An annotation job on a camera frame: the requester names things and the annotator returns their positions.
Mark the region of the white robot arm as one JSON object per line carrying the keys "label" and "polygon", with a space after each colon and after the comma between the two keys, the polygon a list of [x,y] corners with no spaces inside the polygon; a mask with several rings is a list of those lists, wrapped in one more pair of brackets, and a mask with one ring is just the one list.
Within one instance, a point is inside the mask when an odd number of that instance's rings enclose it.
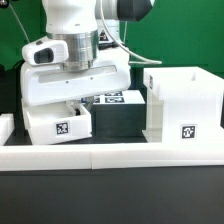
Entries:
{"label": "white robot arm", "polygon": [[105,22],[139,21],[154,1],[42,0],[46,36],[22,49],[22,105],[50,106],[128,89],[132,53]]}

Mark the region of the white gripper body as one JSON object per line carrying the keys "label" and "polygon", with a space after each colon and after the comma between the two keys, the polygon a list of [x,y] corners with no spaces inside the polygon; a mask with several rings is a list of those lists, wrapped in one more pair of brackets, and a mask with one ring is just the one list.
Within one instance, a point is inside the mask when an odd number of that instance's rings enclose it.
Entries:
{"label": "white gripper body", "polygon": [[28,106],[77,100],[99,94],[127,90],[131,84],[129,56],[121,49],[99,52],[93,66],[83,71],[65,72],[59,64],[21,68],[21,93]]}

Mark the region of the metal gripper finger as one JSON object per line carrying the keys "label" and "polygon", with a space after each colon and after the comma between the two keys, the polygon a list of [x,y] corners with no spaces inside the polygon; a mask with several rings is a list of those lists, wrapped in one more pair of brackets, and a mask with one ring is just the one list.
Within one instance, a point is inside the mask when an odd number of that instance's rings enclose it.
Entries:
{"label": "metal gripper finger", "polygon": [[82,98],[80,100],[80,103],[88,110],[90,111],[93,103],[94,103],[94,99],[93,98]]}

